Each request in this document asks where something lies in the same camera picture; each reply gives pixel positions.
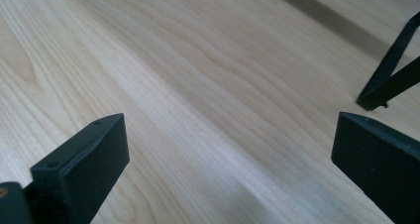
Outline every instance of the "wood grain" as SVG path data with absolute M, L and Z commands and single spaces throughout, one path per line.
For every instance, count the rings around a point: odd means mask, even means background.
M 420 0 L 0 0 L 0 182 L 124 112 L 93 223 L 391 223 L 330 160 L 340 111 L 420 140 L 420 89 L 355 100 Z M 420 52 L 416 36 L 402 63 Z

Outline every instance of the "wooden table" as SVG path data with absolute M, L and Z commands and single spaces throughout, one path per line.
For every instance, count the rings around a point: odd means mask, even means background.
M 340 111 L 420 140 L 420 87 L 355 100 L 420 0 L 0 0 L 0 182 L 123 112 L 93 223 L 391 223 L 331 160 Z M 420 52 L 413 39 L 402 64 Z

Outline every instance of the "black plastic bracket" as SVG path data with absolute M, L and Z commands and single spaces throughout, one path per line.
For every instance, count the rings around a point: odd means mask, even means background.
M 373 119 L 340 113 L 333 163 L 397 224 L 420 223 L 420 143 Z
M 405 25 L 359 95 L 357 103 L 366 110 L 373 110 L 379 106 L 387 107 L 387 101 L 420 82 L 420 57 L 414 59 L 392 75 L 419 26 L 420 12 Z
M 90 223 L 129 160 L 124 115 L 96 120 L 35 164 L 24 189 L 0 183 L 0 223 Z

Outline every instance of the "light wood surface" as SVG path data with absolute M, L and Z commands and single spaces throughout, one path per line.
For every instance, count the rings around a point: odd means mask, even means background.
M 131 162 L 93 223 L 391 223 L 330 160 L 340 111 L 420 140 L 420 87 L 355 100 L 420 0 L 0 0 L 0 182 L 89 122 Z M 417 57 L 420 37 L 402 62 Z

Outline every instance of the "small hole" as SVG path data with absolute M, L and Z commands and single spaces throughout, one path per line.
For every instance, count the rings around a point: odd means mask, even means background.
M 59 162 L 50 162 L 47 164 L 48 168 L 56 168 L 59 166 Z
M 8 189 L 5 187 L 0 187 L 0 198 L 6 195 Z

